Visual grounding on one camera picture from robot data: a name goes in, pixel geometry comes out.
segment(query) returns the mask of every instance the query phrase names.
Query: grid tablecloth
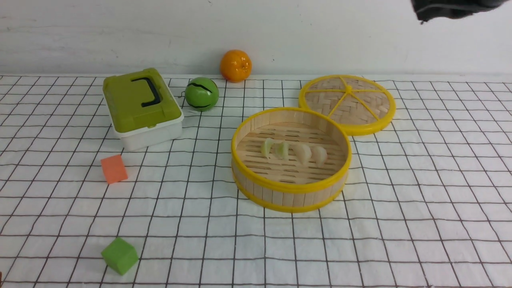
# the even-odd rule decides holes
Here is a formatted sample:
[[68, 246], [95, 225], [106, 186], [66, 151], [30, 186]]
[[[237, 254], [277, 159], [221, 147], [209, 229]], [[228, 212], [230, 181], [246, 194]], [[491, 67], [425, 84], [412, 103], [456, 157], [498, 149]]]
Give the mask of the grid tablecloth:
[[[181, 138], [136, 152], [113, 134], [103, 77], [0, 77], [4, 288], [512, 286], [512, 78], [378, 77], [393, 122], [351, 137], [335, 201], [291, 215], [237, 191], [229, 144], [310, 78], [217, 77], [200, 113], [182, 96], [193, 77], [165, 78]], [[116, 154], [129, 179], [108, 186], [100, 160]], [[116, 236], [141, 257], [124, 276], [100, 254]]]

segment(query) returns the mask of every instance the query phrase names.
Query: dark cloth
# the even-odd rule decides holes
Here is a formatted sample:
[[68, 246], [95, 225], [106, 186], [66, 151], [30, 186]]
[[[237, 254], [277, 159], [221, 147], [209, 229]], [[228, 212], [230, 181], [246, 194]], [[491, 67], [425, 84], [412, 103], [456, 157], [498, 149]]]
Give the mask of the dark cloth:
[[475, 13], [494, 10], [508, 0], [411, 0], [418, 20], [427, 22], [438, 17], [460, 19]]

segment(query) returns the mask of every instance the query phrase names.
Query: black handle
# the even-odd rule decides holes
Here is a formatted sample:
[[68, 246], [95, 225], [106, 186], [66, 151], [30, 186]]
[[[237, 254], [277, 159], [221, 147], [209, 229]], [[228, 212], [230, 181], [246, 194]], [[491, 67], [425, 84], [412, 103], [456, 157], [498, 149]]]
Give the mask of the black handle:
[[141, 104], [141, 106], [148, 107], [148, 106], [156, 105], [156, 104], [160, 103], [162, 101], [162, 99], [160, 99], [160, 96], [158, 95], [157, 88], [155, 87], [153, 82], [151, 82], [151, 79], [149, 79], [148, 77], [142, 77], [142, 78], [138, 78], [138, 79], [133, 79], [132, 82], [140, 81], [140, 80], [146, 80], [147, 85], [150, 87], [151, 92], [153, 93], [153, 96], [155, 97], [155, 99], [153, 99], [149, 102], [143, 102]]

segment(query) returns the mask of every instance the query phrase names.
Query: box lid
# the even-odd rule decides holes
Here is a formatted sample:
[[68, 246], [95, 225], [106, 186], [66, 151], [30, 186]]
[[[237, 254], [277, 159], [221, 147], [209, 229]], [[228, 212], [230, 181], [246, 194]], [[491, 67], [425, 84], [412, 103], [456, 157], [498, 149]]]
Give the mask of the box lid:
[[178, 119], [182, 114], [162, 76], [154, 68], [106, 78], [103, 94], [114, 128], [120, 133], [152, 128]]

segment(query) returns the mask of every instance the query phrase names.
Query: yellow spoke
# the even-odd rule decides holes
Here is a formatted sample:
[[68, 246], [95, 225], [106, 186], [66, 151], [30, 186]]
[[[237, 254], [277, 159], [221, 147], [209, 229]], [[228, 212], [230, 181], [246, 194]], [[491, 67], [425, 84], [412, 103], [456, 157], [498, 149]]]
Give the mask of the yellow spoke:
[[347, 82], [345, 82], [345, 79], [343, 79], [343, 77], [341, 77], [341, 76], [339, 77], [339, 79], [342, 81], [343, 86], [345, 86], [345, 89], [346, 89], [348, 85], [347, 85]]
[[306, 91], [306, 93], [311, 93], [311, 92], [342, 92], [342, 93], [345, 93], [345, 90], [340, 90], [340, 89], [321, 89], [321, 90], [308, 90], [308, 91]]
[[359, 103], [361, 103], [366, 108], [366, 110], [368, 110], [370, 112], [370, 114], [372, 114], [373, 117], [375, 117], [375, 119], [379, 120], [379, 117], [377, 117], [377, 115], [375, 115], [375, 113], [373, 113], [372, 109], [370, 109], [370, 107], [368, 107], [361, 99], [359, 99], [359, 97], [357, 97], [354, 94], [350, 94], [350, 95], [352, 97], [354, 97], [357, 101], [359, 101]]
[[334, 113], [334, 111], [336, 111], [336, 109], [338, 109], [338, 106], [342, 103], [342, 101], [345, 99], [345, 97], [347, 97], [348, 93], [345, 93], [343, 94], [343, 96], [339, 99], [338, 103], [336, 103], [336, 105], [334, 105], [334, 108], [331, 110], [331, 112], [329, 112], [329, 114], [327, 115], [327, 117], [331, 117], [332, 113]]
[[370, 89], [352, 90], [352, 92], [380, 92], [380, 93], [382, 93], [381, 90], [370, 90]]

